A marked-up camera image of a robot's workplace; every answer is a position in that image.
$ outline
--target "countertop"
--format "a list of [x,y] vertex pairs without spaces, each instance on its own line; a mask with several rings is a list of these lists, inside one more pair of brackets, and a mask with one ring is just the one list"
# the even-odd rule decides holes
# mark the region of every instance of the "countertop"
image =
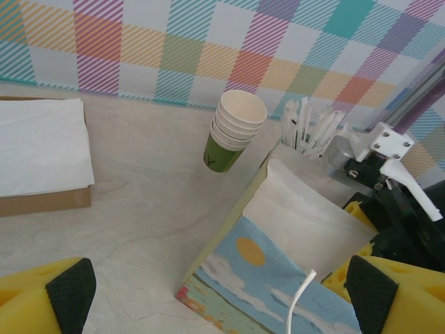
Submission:
[[0,218],[0,276],[91,259],[90,333],[220,333],[176,301],[196,255],[280,137],[266,121],[225,174],[202,153],[213,111],[0,83],[0,95],[84,101],[96,184],[92,206]]

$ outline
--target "checkered wall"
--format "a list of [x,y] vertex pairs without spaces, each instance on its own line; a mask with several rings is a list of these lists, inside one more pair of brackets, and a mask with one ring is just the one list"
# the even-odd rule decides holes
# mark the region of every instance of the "checkered wall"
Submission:
[[[399,94],[370,123],[372,128],[377,122],[395,111],[400,102],[427,73],[445,57],[445,49],[427,63],[424,68],[404,87]],[[415,145],[403,158],[403,164],[426,188],[445,180],[445,96],[433,104],[410,128],[408,134]]]
[[445,0],[3,0],[0,79],[279,116],[332,104],[358,127],[445,37]]

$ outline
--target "paper cup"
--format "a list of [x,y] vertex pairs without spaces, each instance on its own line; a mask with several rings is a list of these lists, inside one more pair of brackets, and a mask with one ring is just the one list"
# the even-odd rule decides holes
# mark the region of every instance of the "paper cup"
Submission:
[[216,126],[214,121],[212,121],[211,126],[213,127],[213,130],[214,130],[216,136],[218,136],[218,138],[221,138],[222,141],[224,141],[227,144],[230,144],[233,146],[247,146],[252,141],[252,139],[245,139],[245,140],[235,139],[235,138],[225,134],[224,132],[221,131],[221,129],[218,126]]
[[229,128],[229,130],[232,130],[233,132],[236,132],[237,134],[242,134],[244,136],[252,136],[252,135],[257,134],[257,132],[259,130],[259,127],[256,129],[249,129],[247,127],[240,127],[238,125],[231,123],[228,119],[224,118],[219,107],[216,109],[215,114],[218,116],[218,123],[217,123],[218,126],[219,126],[219,124],[222,123],[223,127]]
[[231,136],[232,138],[235,138],[235,139],[240,139],[242,141],[252,140],[252,138],[257,133],[255,131],[253,134],[246,134],[242,129],[237,129],[235,126],[232,126],[232,127],[227,126],[220,119],[220,117],[218,116],[217,113],[215,114],[214,124],[219,130],[224,132],[226,135]]
[[213,127],[210,126],[210,133],[203,156],[204,163],[215,172],[227,172],[245,148],[246,146],[234,146],[225,143],[221,138],[218,138]]
[[267,118],[267,109],[259,97],[243,90],[228,90],[221,96],[220,112],[231,123],[256,129]]

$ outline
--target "cardboard tray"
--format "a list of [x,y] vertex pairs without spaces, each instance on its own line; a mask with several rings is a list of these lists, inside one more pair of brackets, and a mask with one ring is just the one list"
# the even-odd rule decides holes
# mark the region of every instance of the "cardboard tray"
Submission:
[[[0,96],[3,101],[45,100],[46,97]],[[91,186],[38,195],[0,197],[0,217],[91,206]]]

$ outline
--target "green paper cup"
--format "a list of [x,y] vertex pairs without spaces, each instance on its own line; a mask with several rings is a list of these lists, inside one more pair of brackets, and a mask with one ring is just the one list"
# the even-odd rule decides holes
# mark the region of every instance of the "green paper cup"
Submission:
[[234,146],[218,138],[210,124],[210,133],[204,150],[204,163],[214,172],[227,172],[248,146]]

